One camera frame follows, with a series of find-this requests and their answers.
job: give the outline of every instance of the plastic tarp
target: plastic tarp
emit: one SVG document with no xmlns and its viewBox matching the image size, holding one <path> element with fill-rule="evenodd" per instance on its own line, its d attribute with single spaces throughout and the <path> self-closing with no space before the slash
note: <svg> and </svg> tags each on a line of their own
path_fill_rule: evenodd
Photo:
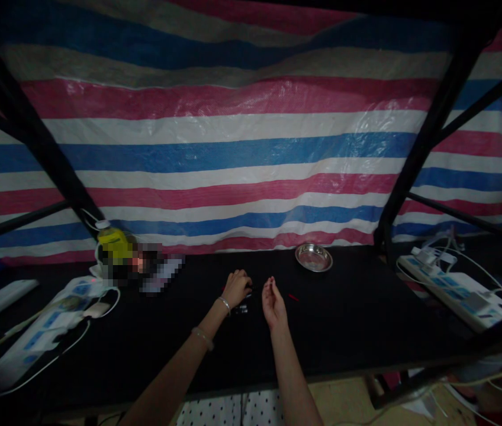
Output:
<svg viewBox="0 0 502 426">
<path fill-rule="evenodd" d="M 0 53 L 106 217 L 171 253 L 371 244 L 456 43 L 433 22 L 252 2 L 77 3 L 14 2 Z M 454 114 L 501 78 L 502 31 Z M 431 154 L 415 192 L 502 223 L 502 100 Z M 59 200 L 0 132 L 0 222 Z M 453 222 L 408 201 L 395 240 Z M 0 257 L 94 246 L 64 211 L 1 236 Z"/>
</svg>

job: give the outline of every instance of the yellow bottle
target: yellow bottle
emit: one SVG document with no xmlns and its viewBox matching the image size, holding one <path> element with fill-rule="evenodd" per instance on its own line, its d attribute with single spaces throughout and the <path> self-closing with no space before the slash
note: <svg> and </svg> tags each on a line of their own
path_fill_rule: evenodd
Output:
<svg viewBox="0 0 502 426">
<path fill-rule="evenodd" d="M 113 264 L 124 264 L 124 259 L 132 258 L 133 246 L 127 241 L 123 231 L 112 227 L 108 220 L 98 221 L 95 227 L 99 229 L 97 239 L 103 246 L 103 250 L 108 253 Z"/>
</svg>

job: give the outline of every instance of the black table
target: black table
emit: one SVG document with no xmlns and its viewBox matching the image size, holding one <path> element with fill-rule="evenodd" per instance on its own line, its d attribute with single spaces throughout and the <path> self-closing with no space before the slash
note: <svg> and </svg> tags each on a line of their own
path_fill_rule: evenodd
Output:
<svg viewBox="0 0 502 426">
<path fill-rule="evenodd" d="M 377 258 L 372 247 L 330 252 L 334 266 L 326 273 L 302 268 L 293 250 L 188 256 L 164 294 L 151 297 L 122 289 L 120 303 L 107 317 L 94 320 L 82 341 L 27 386 L 0 398 L 0 409 L 18 416 L 40 411 L 66 417 L 68 412 L 91 413 L 132 403 L 206 314 L 227 275 L 241 268 L 258 287 L 246 301 L 249 312 L 225 320 L 187 399 L 276 387 L 259 290 L 270 275 L 285 298 L 298 358 L 311 382 L 461 358 L 464 342 Z M 87 275 L 88 266 L 1 272 L 0 286 L 21 278 L 36 278 L 41 286 L 0 315 L 0 336 L 44 307 L 71 278 Z"/>
</svg>

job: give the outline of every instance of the bracelet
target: bracelet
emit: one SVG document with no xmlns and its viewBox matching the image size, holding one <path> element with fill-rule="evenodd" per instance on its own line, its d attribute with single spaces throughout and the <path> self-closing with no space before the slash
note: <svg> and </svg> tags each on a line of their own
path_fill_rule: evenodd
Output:
<svg viewBox="0 0 502 426">
<path fill-rule="evenodd" d="M 225 305 L 225 306 L 226 306 L 226 308 L 227 308 L 227 316 L 228 316 L 228 317 L 230 317 L 230 316 L 231 316 L 231 308 L 229 307 L 229 303 L 227 303 L 227 300 L 225 300 L 225 299 L 224 299 L 223 297 L 221 297 L 221 296 L 220 296 L 220 297 L 218 297 L 217 299 L 218 299 L 218 300 L 221 300 L 221 301 L 224 303 L 224 305 Z"/>
<path fill-rule="evenodd" d="M 210 339 L 208 339 L 208 337 L 204 334 L 204 332 L 201 331 L 198 327 L 194 327 L 192 329 L 192 333 L 204 339 L 205 344 L 208 347 L 208 351 L 212 352 L 214 350 L 214 343 Z"/>
</svg>

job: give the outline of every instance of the stainless steel bowl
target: stainless steel bowl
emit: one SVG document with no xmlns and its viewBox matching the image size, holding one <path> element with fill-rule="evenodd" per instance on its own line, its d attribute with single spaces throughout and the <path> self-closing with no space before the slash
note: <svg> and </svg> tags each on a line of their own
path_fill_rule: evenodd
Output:
<svg viewBox="0 0 502 426">
<path fill-rule="evenodd" d="M 332 256 L 324 247 L 306 243 L 294 251 L 298 262 L 313 272 L 325 272 L 332 267 Z"/>
</svg>

